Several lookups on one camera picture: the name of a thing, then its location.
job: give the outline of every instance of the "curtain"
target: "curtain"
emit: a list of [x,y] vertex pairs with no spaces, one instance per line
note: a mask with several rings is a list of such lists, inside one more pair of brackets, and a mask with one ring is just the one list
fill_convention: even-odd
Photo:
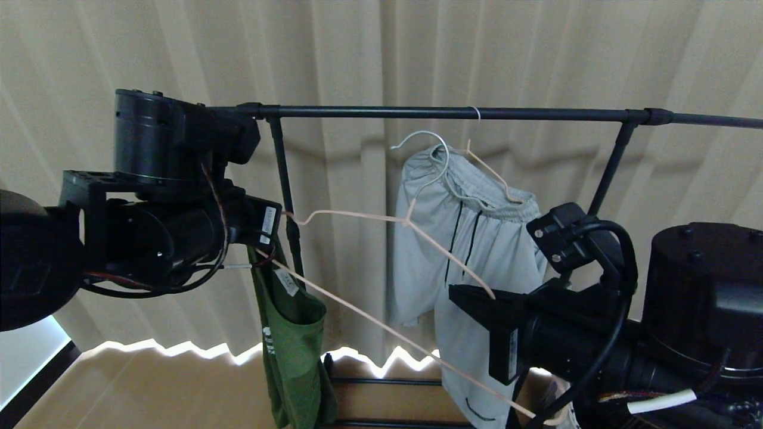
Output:
[[[111,169],[117,88],[207,105],[668,108],[763,117],[761,2],[0,2],[0,185],[57,202],[64,169]],[[394,213],[402,163],[427,129],[472,149],[543,211],[587,206],[618,124],[283,121],[295,211]],[[228,176],[281,201],[268,128]],[[763,134],[639,127],[600,216],[631,233],[641,273],[651,237],[689,221],[763,228]],[[301,229],[310,279],[385,318],[390,227],[318,217]],[[234,246],[229,263],[245,262]],[[599,272],[573,277],[582,288]],[[631,312],[642,309],[644,275]],[[397,342],[332,302],[324,346],[384,362]],[[261,341],[249,273],[186,294],[119,300],[81,291],[56,319],[83,350],[154,338],[165,347]],[[431,323],[404,331],[435,348]]]

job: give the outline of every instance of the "brown floor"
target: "brown floor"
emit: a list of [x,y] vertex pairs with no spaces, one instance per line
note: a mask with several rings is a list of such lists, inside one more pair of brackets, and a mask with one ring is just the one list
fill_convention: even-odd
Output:
[[[242,365],[230,355],[205,359],[155,349],[85,353],[19,422],[16,429],[275,427],[261,353]],[[336,376],[371,376],[349,357],[335,362]],[[387,377],[439,378],[428,366],[415,372],[399,363]],[[464,421],[441,387],[335,385],[340,418]]]

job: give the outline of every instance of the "light under curtain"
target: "light under curtain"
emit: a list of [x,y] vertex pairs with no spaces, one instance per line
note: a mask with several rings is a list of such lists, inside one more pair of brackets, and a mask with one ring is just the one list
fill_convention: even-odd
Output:
[[[760,118],[762,34],[761,2],[0,2],[0,186],[54,205],[62,170],[110,170],[117,88],[207,105],[656,107]],[[387,147],[427,129],[465,148],[474,126],[285,119],[297,216],[393,215],[402,163],[434,141]],[[541,211],[586,206],[617,126],[482,121],[472,150],[510,186],[537,195]],[[229,175],[250,195],[281,201],[272,141],[261,131],[252,162]],[[645,273],[656,232],[688,221],[762,229],[761,202],[759,131],[641,127],[600,216],[631,233]],[[386,319],[391,227],[324,216],[301,234],[307,277]],[[228,263],[246,262],[243,248],[233,250]],[[597,277],[583,270],[573,282]],[[398,345],[327,305],[325,349],[349,346],[381,365]],[[81,291],[56,319],[83,350],[153,338],[164,347],[227,343],[239,354],[261,342],[256,309],[249,273],[226,270],[175,296]],[[433,324],[403,332],[435,348]]]

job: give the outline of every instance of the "light gray sweatpants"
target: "light gray sweatpants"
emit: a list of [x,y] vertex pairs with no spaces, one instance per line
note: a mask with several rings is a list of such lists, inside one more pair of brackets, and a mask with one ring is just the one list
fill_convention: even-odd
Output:
[[[404,217],[416,191],[442,171],[437,147],[413,155],[403,168],[395,213]],[[542,284],[546,259],[525,230],[540,216],[535,195],[509,189],[524,203],[510,202],[503,186],[451,153],[446,174],[424,188],[411,220],[458,257],[492,289],[527,293]],[[440,356],[507,398],[513,383],[488,375],[488,331],[448,300],[448,285],[477,285],[413,230],[394,226],[393,276],[388,301],[392,323],[415,325],[434,310]],[[464,416],[480,429],[503,429],[509,406],[474,383],[443,368],[443,386]]]

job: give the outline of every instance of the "clothes hanger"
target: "clothes hanger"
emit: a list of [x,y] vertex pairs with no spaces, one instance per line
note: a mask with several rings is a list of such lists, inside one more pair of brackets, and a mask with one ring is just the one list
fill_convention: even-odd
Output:
[[409,227],[410,229],[414,230],[416,234],[418,234],[420,237],[422,237],[424,240],[428,241],[429,244],[431,244],[435,249],[437,249],[439,252],[441,252],[443,255],[445,255],[448,259],[453,261],[457,266],[459,266],[461,269],[463,269],[466,273],[468,273],[488,294],[488,296],[491,299],[495,299],[495,294],[493,293],[493,289],[488,286],[487,283],[485,283],[484,280],[480,278],[474,271],[472,271],[469,267],[466,266],[460,259],[453,256],[452,253],[450,253],[448,250],[445,249],[445,247],[442,247],[437,243],[432,237],[430,237],[427,233],[422,231],[415,223],[410,221],[410,216],[414,212],[414,207],[416,206],[416,198],[419,196],[419,193],[422,189],[426,188],[429,185],[432,185],[433,183],[440,180],[440,178],[443,177],[445,174],[448,163],[450,162],[450,150],[448,149],[448,144],[445,143],[444,139],[439,136],[436,133],[433,133],[432,131],[416,131],[414,133],[408,134],[397,146],[393,146],[390,149],[399,149],[400,147],[403,147],[404,144],[406,144],[412,137],[415,137],[417,135],[421,134],[429,134],[431,136],[437,137],[441,145],[443,146],[445,150],[445,166],[443,167],[443,170],[435,177],[434,179],[430,180],[429,182],[422,185],[414,194],[413,199],[410,200],[410,207],[408,208],[408,213],[405,215],[405,218],[396,218],[394,216],[382,216],[380,214],[369,214],[369,213],[358,213],[355,211],[342,211],[342,210],[316,210],[310,213],[310,216],[307,217],[304,221],[300,221],[297,219],[293,213],[289,213],[288,211],[284,211],[284,216],[289,216],[291,219],[294,220],[294,222],[297,225],[307,225],[310,223],[310,221],[313,220],[315,215],[343,215],[343,216],[353,216],[355,218],[364,218],[364,219],[373,219],[376,221],[385,221],[385,222],[400,222],[403,224],[404,227]]
[[479,156],[477,156],[476,153],[472,152],[472,135],[475,133],[477,128],[479,127],[480,122],[482,122],[482,113],[479,111],[478,108],[475,106],[469,106],[470,108],[473,108],[477,112],[477,125],[472,129],[472,131],[469,133],[469,137],[466,141],[466,149],[458,150],[459,153],[465,153],[472,157],[475,161],[477,161],[481,166],[483,166],[485,169],[487,169],[490,173],[493,174],[493,176],[498,179],[499,182],[504,186],[504,194],[506,195],[506,198],[511,202],[516,202],[517,204],[524,204],[524,201],[521,199],[518,199],[517,197],[512,196],[509,193],[509,185],[506,183],[503,177],[501,177],[500,174],[496,173],[494,169],[492,169],[485,161],[483,161]]
[[[267,257],[268,256],[267,253],[261,251],[260,249],[255,249],[255,251],[257,253],[259,253],[263,257]],[[328,298],[333,299],[334,301],[338,302],[339,304],[344,305],[345,307],[349,308],[350,310],[354,311],[355,313],[360,314],[364,318],[366,318],[369,321],[371,321],[372,323],[376,324],[381,329],[384,329],[385,331],[389,332],[390,334],[396,336],[398,339],[402,340],[403,342],[405,342],[406,344],[410,345],[414,349],[416,349],[416,350],[420,351],[421,353],[424,353],[427,356],[431,357],[440,366],[444,366],[447,369],[450,369],[451,371],[453,371],[454,373],[460,375],[461,377],[464,377],[465,379],[469,380],[470,382],[473,382],[474,384],[476,384],[481,389],[484,389],[486,392],[490,393],[494,397],[496,397],[496,398],[500,399],[501,401],[505,402],[510,407],[516,409],[518,412],[526,415],[528,418],[531,418],[531,419],[535,418],[535,413],[533,413],[532,411],[528,410],[527,408],[524,408],[522,405],[519,405],[516,402],[512,401],[511,399],[509,399],[509,398],[503,396],[502,394],[496,392],[495,390],[491,389],[490,387],[488,387],[484,383],[478,381],[477,379],[472,378],[469,374],[464,373],[460,369],[456,368],[452,363],[448,362],[447,360],[444,360],[444,359],[441,359],[441,358],[435,356],[429,350],[425,349],[424,347],[422,347],[421,345],[417,344],[416,342],[414,342],[410,338],[406,337],[405,335],[401,334],[400,332],[397,332],[396,330],[392,329],[388,325],[382,323],[380,320],[378,320],[377,318],[374,318],[373,316],[371,316],[370,314],[368,314],[365,311],[361,310],[360,308],[357,308],[355,305],[350,304],[349,302],[341,299],[340,297],[334,295],[331,292],[328,292],[326,289],[321,288],[320,286],[318,286],[315,283],[311,282],[310,280],[304,278],[303,276],[300,276],[294,270],[290,269],[288,266],[280,263],[279,261],[273,260],[272,263],[275,264],[278,268],[281,268],[284,271],[286,271],[287,273],[291,274],[296,279],[301,280],[302,282],[304,282],[304,284],[310,285],[314,290],[320,292],[321,294],[325,295]],[[570,404],[567,404],[564,408],[562,408],[561,411],[559,411],[559,414],[555,418],[546,420],[546,421],[543,422],[543,424],[545,424],[547,426],[558,426],[561,423],[564,423],[564,421],[567,419],[567,415],[569,413],[569,407],[570,407]]]

